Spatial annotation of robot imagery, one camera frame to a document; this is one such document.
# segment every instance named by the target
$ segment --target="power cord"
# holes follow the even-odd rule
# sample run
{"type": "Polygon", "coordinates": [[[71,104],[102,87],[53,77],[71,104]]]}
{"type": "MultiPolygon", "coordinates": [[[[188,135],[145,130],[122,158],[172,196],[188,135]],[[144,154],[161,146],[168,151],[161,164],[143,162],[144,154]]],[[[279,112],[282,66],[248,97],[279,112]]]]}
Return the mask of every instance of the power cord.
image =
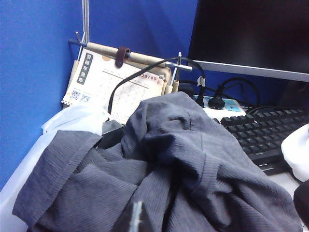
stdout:
{"type": "Polygon", "coordinates": [[[255,84],[252,81],[249,81],[245,78],[242,77],[233,77],[230,79],[227,79],[225,81],[223,81],[217,88],[214,96],[212,99],[209,99],[208,101],[208,107],[212,108],[212,109],[222,109],[225,105],[225,102],[222,100],[222,95],[223,95],[223,91],[225,89],[225,85],[228,82],[231,81],[243,81],[246,82],[247,84],[249,84],[255,91],[256,93],[256,102],[257,102],[257,106],[260,105],[261,102],[261,96],[260,96],[260,92],[258,91],[257,87],[255,86],[255,84]]]}
{"type": "MultiPolygon", "coordinates": [[[[164,60],[161,60],[161,61],[158,61],[157,63],[154,63],[152,65],[149,65],[147,66],[146,68],[132,74],[131,76],[125,78],[124,80],[122,80],[121,82],[119,82],[116,87],[113,89],[112,93],[111,93],[111,96],[110,96],[110,100],[109,100],[109,103],[108,103],[108,109],[107,109],[107,112],[110,114],[112,112],[112,102],[113,102],[113,99],[114,99],[114,95],[115,95],[115,92],[116,90],[124,83],[134,79],[135,77],[149,71],[150,69],[154,68],[155,66],[159,65],[159,64],[162,64],[164,62],[167,62],[167,61],[171,61],[171,60],[178,60],[178,57],[173,57],[173,58],[169,58],[169,59],[164,59],[164,60]]],[[[183,57],[182,60],[185,60],[189,63],[191,63],[192,65],[196,66],[202,73],[202,78],[206,78],[205,77],[205,73],[204,73],[204,70],[202,69],[202,67],[196,63],[195,61],[189,59],[189,58],[185,58],[183,57]]],[[[199,91],[199,95],[198,95],[198,98],[196,100],[197,104],[199,104],[201,107],[204,107],[204,92],[205,92],[205,87],[201,87],[200,91],[199,91]]]]}
{"type": "MultiPolygon", "coordinates": [[[[191,80],[179,80],[180,83],[188,83],[188,84],[192,84],[192,85],[197,85],[197,82],[195,81],[191,81],[191,80]]],[[[212,91],[212,92],[216,92],[217,90],[214,89],[214,88],[211,88],[211,87],[205,87],[205,89],[209,90],[209,91],[212,91]]],[[[256,106],[255,104],[252,104],[250,102],[247,102],[247,101],[242,101],[242,100],[239,100],[237,98],[234,98],[228,94],[225,94],[225,93],[222,93],[222,96],[226,97],[226,98],[229,98],[229,99],[234,99],[236,101],[238,101],[239,103],[242,103],[242,104],[245,104],[245,105],[248,105],[248,106],[256,106]]]]}

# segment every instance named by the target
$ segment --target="gray striped fabric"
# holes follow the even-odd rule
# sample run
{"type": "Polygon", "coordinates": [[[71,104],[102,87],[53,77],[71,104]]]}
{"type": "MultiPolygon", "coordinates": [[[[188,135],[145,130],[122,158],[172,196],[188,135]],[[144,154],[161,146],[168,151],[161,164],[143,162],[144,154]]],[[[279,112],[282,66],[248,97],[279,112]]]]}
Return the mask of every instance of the gray striped fabric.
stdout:
{"type": "Polygon", "coordinates": [[[141,102],[116,146],[99,140],[57,133],[13,209],[31,231],[109,232],[137,202],[154,232],[302,231],[290,195],[181,92],[141,102]]]}

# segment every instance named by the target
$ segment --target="desk surface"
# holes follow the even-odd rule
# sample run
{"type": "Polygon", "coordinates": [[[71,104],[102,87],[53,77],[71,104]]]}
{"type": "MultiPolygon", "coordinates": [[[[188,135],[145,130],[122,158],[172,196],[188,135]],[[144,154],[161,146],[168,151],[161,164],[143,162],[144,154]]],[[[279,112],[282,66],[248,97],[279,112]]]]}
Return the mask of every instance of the desk surface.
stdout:
{"type": "MultiPolygon", "coordinates": [[[[269,178],[276,184],[285,188],[293,198],[295,189],[300,185],[300,181],[296,180],[290,173],[280,173],[270,175],[269,178]]],[[[309,229],[302,223],[304,232],[309,232],[309,229]]]]}

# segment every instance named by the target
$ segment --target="monitor screen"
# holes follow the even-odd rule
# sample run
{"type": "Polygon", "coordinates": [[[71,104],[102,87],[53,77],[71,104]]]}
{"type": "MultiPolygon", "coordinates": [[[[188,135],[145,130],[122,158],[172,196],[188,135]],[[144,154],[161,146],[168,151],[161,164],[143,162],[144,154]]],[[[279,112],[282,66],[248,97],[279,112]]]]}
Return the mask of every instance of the monitor screen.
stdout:
{"type": "Polygon", "coordinates": [[[309,81],[309,1],[200,0],[189,58],[206,70],[309,81]]]}

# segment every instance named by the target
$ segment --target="black cable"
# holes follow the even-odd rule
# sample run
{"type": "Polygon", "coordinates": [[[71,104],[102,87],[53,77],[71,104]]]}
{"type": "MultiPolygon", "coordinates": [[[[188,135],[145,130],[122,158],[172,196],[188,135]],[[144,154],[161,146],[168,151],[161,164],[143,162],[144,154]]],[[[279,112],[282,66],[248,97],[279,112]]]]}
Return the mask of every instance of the black cable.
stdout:
{"type": "MultiPolygon", "coordinates": [[[[180,82],[180,83],[188,83],[188,84],[192,84],[192,85],[197,86],[197,82],[191,81],[191,80],[179,80],[179,82],[180,82]]],[[[216,92],[216,91],[217,91],[216,89],[210,88],[210,87],[205,87],[205,89],[207,89],[207,90],[209,90],[209,91],[212,91],[212,92],[216,92]]],[[[236,100],[236,101],[238,101],[239,103],[246,104],[246,105],[248,105],[248,106],[256,106],[256,105],[254,105],[254,104],[252,104],[252,103],[249,103],[249,102],[246,102],[246,101],[241,101],[241,100],[239,100],[239,99],[237,99],[237,98],[234,98],[234,97],[232,97],[232,96],[230,96],[230,95],[227,95],[227,94],[224,94],[224,93],[222,94],[222,96],[224,96],[224,97],[226,97],[226,98],[229,98],[229,99],[236,100]]]]}
{"type": "MultiPolygon", "coordinates": [[[[177,57],[174,57],[174,58],[169,58],[169,59],[163,59],[161,61],[158,61],[157,63],[154,63],[152,65],[149,65],[148,67],[136,72],[135,74],[132,74],[131,76],[127,77],[126,79],[123,79],[121,82],[119,82],[116,87],[114,88],[114,90],[112,91],[111,93],[111,96],[110,96],[110,100],[109,100],[109,103],[108,103],[108,109],[107,109],[107,112],[110,114],[112,112],[112,102],[113,102],[113,99],[114,99],[114,95],[115,95],[115,91],[122,85],[124,84],[125,82],[128,82],[130,80],[132,80],[133,78],[149,71],[150,69],[154,68],[155,66],[159,65],[159,64],[162,64],[164,62],[167,62],[167,61],[171,61],[171,60],[176,60],[178,59],[177,57]]],[[[204,70],[202,69],[202,67],[196,63],[195,61],[189,59],[189,58],[186,58],[186,57],[183,57],[182,60],[185,60],[189,63],[191,63],[192,65],[196,66],[202,73],[202,77],[205,79],[205,73],[204,73],[204,70]]],[[[200,89],[200,93],[197,97],[197,103],[200,105],[200,106],[204,106],[204,101],[203,101],[203,98],[204,98],[204,92],[205,92],[205,87],[201,87],[200,89]]]]}
{"type": "Polygon", "coordinates": [[[140,70],[140,71],[138,71],[138,72],[132,74],[131,76],[129,76],[129,77],[123,79],[121,82],[119,82],[119,83],[116,85],[116,87],[114,88],[114,90],[112,91],[112,93],[111,93],[110,100],[109,100],[109,102],[108,102],[108,109],[107,109],[107,112],[108,112],[109,114],[112,113],[112,102],[113,102],[113,99],[114,99],[115,92],[116,92],[116,90],[117,90],[122,84],[124,84],[125,82],[128,82],[128,81],[130,81],[130,80],[132,80],[132,79],[134,79],[135,77],[137,77],[137,76],[139,76],[139,75],[141,75],[141,74],[143,74],[143,73],[145,73],[145,72],[147,72],[147,71],[149,71],[150,69],[153,69],[155,66],[157,66],[157,65],[159,65],[159,64],[162,64],[162,63],[164,63],[164,62],[171,61],[171,60],[176,60],[176,59],[178,59],[178,58],[177,58],[177,57],[173,57],[173,58],[163,59],[163,60],[161,60],[161,61],[158,61],[157,63],[154,63],[154,64],[152,64],[152,65],[149,65],[148,67],[146,67],[146,68],[144,68],[144,69],[142,69],[142,70],[140,70]]]}
{"type": "Polygon", "coordinates": [[[236,86],[236,85],[240,85],[241,94],[243,95],[245,101],[246,101],[246,102],[249,102],[248,97],[247,97],[246,92],[245,92],[245,87],[243,86],[242,82],[236,82],[236,83],[234,83],[234,84],[232,84],[232,85],[230,85],[230,86],[228,86],[228,87],[225,87],[225,88],[223,89],[223,91],[226,91],[226,90],[228,90],[228,89],[230,89],[230,88],[232,88],[232,87],[234,87],[234,86],[236,86]]]}
{"type": "Polygon", "coordinates": [[[228,82],[231,82],[231,81],[243,81],[243,82],[246,82],[247,84],[249,84],[255,91],[256,93],[256,104],[259,106],[260,103],[261,103],[261,95],[260,95],[260,92],[258,90],[258,88],[256,87],[256,85],[252,82],[252,81],[249,81],[245,78],[242,78],[242,77],[233,77],[233,78],[229,78],[225,81],[222,82],[222,84],[219,85],[218,89],[220,90],[221,89],[224,89],[224,86],[228,83],[228,82]]]}
{"type": "MultiPolygon", "coordinates": [[[[192,65],[194,65],[195,67],[197,67],[201,73],[202,73],[202,78],[204,79],[204,81],[206,82],[206,76],[205,76],[205,72],[203,70],[203,68],[200,66],[199,63],[195,62],[194,60],[191,60],[189,58],[183,57],[182,60],[185,60],[189,63],[191,63],[192,65]]],[[[201,86],[201,88],[199,89],[199,93],[197,96],[197,100],[196,103],[199,104],[202,108],[204,108],[204,94],[205,94],[205,88],[206,86],[201,86]]]]}

